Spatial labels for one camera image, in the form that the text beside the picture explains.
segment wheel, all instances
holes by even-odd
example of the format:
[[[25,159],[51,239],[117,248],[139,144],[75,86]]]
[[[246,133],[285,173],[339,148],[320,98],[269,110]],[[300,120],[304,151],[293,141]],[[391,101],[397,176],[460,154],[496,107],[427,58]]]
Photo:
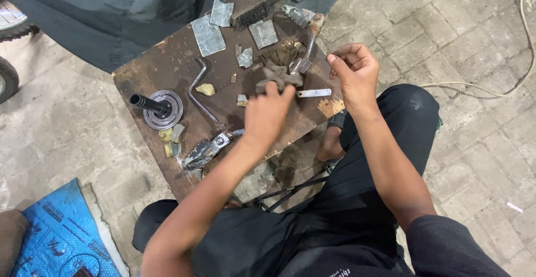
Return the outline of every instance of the wheel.
[[[39,30],[8,0],[0,0],[0,3],[0,42],[21,38]]]
[[[0,103],[15,95],[19,89],[19,74],[13,66],[0,57]]]

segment motorcycle tire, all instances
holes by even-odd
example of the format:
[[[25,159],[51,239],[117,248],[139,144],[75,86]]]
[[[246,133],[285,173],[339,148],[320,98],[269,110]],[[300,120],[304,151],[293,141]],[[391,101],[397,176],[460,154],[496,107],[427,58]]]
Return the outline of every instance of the motorcycle tire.
[[[31,33],[37,33],[38,31],[38,27],[33,25],[29,20],[26,20],[20,25],[0,31],[0,42],[18,39]]]
[[[19,90],[19,74],[4,58],[0,57],[0,104]]]

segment left hand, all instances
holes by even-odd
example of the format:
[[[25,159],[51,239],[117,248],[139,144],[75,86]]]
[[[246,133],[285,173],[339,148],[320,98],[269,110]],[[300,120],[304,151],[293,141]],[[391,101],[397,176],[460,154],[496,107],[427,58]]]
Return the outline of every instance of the left hand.
[[[287,85],[281,95],[277,84],[266,83],[266,95],[251,97],[245,108],[243,141],[259,151],[267,152],[281,132],[296,89]]]

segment foot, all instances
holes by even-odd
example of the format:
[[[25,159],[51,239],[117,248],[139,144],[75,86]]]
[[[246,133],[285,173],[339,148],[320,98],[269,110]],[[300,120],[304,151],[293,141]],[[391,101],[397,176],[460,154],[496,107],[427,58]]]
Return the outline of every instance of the foot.
[[[345,152],[339,143],[341,129],[337,126],[330,126],[326,130],[324,139],[316,151],[316,157],[325,162],[330,159],[343,157]]]

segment electrical cable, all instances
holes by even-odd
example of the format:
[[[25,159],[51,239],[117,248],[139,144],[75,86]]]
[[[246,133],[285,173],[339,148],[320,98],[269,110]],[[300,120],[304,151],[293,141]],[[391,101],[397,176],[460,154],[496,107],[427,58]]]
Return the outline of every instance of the electrical cable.
[[[461,85],[465,85],[465,86],[468,86],[468,87],[473,87],[473,88],[485,91],[486,93],[488,93],[490,95],[494,95],[496,97],[505,97],[507,95],[512,94],[517,89],[519,89],[519,87],[521,87],[523,85],[523,83],[525,83],[525,81],[532,74],[532,70],[534,69],[534,63],[536,61],[536,52],[534,51],[534,46],[533,46],[533,42],[532,42],[532,34],[531,34],[531,31],[528,29],[527,19],[526,19],[526,16],[525,16],[525,11],[523,10],[523,0],[519,0],[518,8],[519,8],[519,13],[521,14],[521,21],[523,21],[523,27],[525,28],[525,32],[527,34],[528,47],[531,49],[531,52],[532,52],[532,60],[531,60],[530,68],[528,69],[527,73],[516,83],[516,85],[513,86],[513,88],[511,88],[510,90],[508,90],[507,92],[502,94],[502,93],[499,93],[499,92],[492,91],[490,89],[483,88],[483,87],[478,86],[476,84],[466,83],[466,82],[458,82],[458,81],[429,83],[429,84],[423,84],[420,87],[421,88],[441,87],[441,88],[446,88],[446,89],[458,90],[458,89],[455,89],[455,88],[452,88],[452,87],[444,87],[444,85],[446,85],[446,84],[461,84]]]

